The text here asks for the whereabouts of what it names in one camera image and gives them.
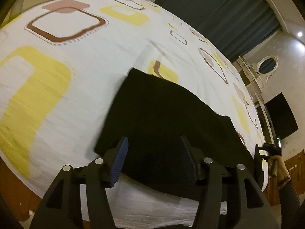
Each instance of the metal screw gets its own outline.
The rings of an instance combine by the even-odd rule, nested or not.
[[[239,168],[240,170],[244,170],[246,167],[243,164],[238,164],[237,168]]]
[[[69,171],[71,169],[71,166],[70,165],[65,165],[63,167],[63,171]]]
[[[96,163],[96,164],[102,164],[104,162],[104,159],[102,159],[102,158],[97,158],[95,161],[94,161],[94,163]]]
[[[207,164],[211,164],[211,163],[213,163],[213,159],[211,159],[210,157],[206,157],[204,159],[204,162],[207,163]]]

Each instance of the patterned bedsheet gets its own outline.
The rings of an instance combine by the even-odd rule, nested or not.
[[[0,49],[0,155],[40,197],[65,164],[76,168],[97,157],[96,139],[131,67],[177,83],[228,115],[252,156],[263,143],[256,109],[233,65],[148,0],[41,4],[0,29]],[[265,187],[265,162],[263,169]],[[192,225],[198,206],[125,175],[107,196],[117,227]],[[88,219],[84,186],[81,197]]]

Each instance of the human hand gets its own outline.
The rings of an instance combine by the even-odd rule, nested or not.
[[[280,182],[286,178],[290,178],[289,171],[287,170],[284,160],[281,156],[279,156],[279,155],[271,156],[268,161],[269,167],[271,167],[271,164],[275,163],[275,161],[278,162],[278,169],[277,169],[278,170],[277,171],[278,182]]]

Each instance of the blue gripper pad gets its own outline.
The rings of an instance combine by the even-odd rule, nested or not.
[[[122,171],[122,167],[128,152],[128,138],[124,137],[121,141],[121,146],[117,152],[115,160],[110,168],[110,185],[113,187],[114,184],[119,180],[119,176]]]

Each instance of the brown square outline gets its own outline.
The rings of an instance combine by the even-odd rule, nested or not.
[[[180,36],[182,39],[184,39],[184,41],[185,42],[182,42],[180,39],[178,39],[178,38],[176,38],[175,36],[173,36],[173,34],[172,33],[175,33],[175,34],[177,34],[178,36]],[[187,43],[187,41],[186,41],[186,39],[185,38],[183,38],[181,35],[179,35],[178,33],[176,33],[175,31],[173,31],[173,30],[171,30],[170,31],[170,35],[171,36],[173,36],[175,39],[177,39],[178,41],[180,41],[182,44],[184,44],[184,45],[188,45],[188,43]]]
[[[125,3],[119,2],[118,0],[114,0],[114,1],[116,1],[116,2],[118,2],[118,3],[121,3],[121,4],[124,4],[125,6],[130,7],[130,8],[133,8],[133,9],[137,9],[137,10],[143,10],[143,9],[145,9],[143,5],[138,4],[138,3],[134,2],[133,0],[126,0],[126,1],[134,2],[135,4],[137,4],[137,5],[139,5],[139,6],[142,6],[142,8],[135,8],[135,7],[129,6],[129,5],[125,4]]]
[[[146,3],[149,4],[150,6],[158,7],[157,4],[155,4],[155,3],[153,3],[153,2],[151,2],[151,1],[149,1],[149,0],[142,0],[142,1],[146,2]]]
[[[74,10],[78,10],[78,11],[80,11],[80,12],[86,14],[86,15],[89,15],[89,16],[92,16],[92,17],[98,19],[100,23],[97,24],[97,25],[95,25],[95,26],[86,28],[86,29],[80,31],[79,33],[77,33],[77,34],[75,34],[75,35],[72,35],[72,36],[69,36],[69,37],[60,37],[60,38],[58,38],[58,37],[56,37],[56,36],[54,36],[54,35],[52,35],[52,34],[50,34],[50,33],[47,33],[47,32],[45,32],[45,31],[43,31],[43,30],[41,30],[41,29],[39,29],[39,28],[37,28],[37,27],[35,27],[35,26],[33,26],[33,23],[34,23],[35,21],[37,21],[38,19],[42,18],[43,16],[45,16],[45,15],[47,15],[47,14],[49,14],[49,13],[56,12],[57,10],[63,9],[63,7],[61,7],[61,8],[59,8],[59,9],[56,9],[56,10],[47,12],[47,13],[45,13],[45,14],[43,14],[43,15],[37,17],[36,19],[34,19],[34,20],[32,20],[31,22],[29,22],[29,24],[26,26],[26,28],[32,30],[33,32],[35,32],[35,33],[37,33],[37,34],[39,34],[39,35],[41,35],[42,37],[48,39],[48,40],[51,41],[51,42],[57,42],[57,43],[58,43],[58,42],[64,42],[64,41],[67,41],[67,40],[75,39],[75,38],[77,38],[77,37],[82,36],[84,33],[88,32],[88,31],[91,31],[92,29],[94,29],[94,28],[96,28],[96,27],[100,27],[100,26],[106,24],[106,21],[105,21],[104,19],[102,19],[102,18],[100,18],[100,17],[98,17],[98,16],[95,16],[95,15],[89,14],[89,13],[87,13],[87,12],[85,12],[85,11],[82,11],[82,10],[80,10],[80,9],[78,9],[78,8],[75,8],[75,7],[65,7],[65,8],[72,8],[72,9],[74,9]]]
[[[216,61],[216,59],[215,59],[213,56],[211,56],[211,54],[209,54],[207,51],[203,50],[201,47],[198,47],[198,51],[199,51],[201,57],[202,57],[202,58],[204,59],[204,61],[207,63],[207,65],[208,65],[213,71],[216,72],[216,74],[222,79],[222,81],[224,81],[226,84],[228,84],[228,80],[227,80],[227,78],[226,78],[226,76],[225,76],[225,73],[224,73],[224,71],[222,70],[222,67],[220,66],[220,64]],[[213,68],[213,66],[211,66],[211,65],[209,64],[209,62],[208,62],[208,61],[206,60],[206,58],[203,56],[203,52],[205,52],[205,53],[208,54],[212,59],[214,59],[214,61],[218,64],[219,68],[221,69],[222,74],[224,75],[224,78],[225,78],[225,79],[223,79],[222,76]]]

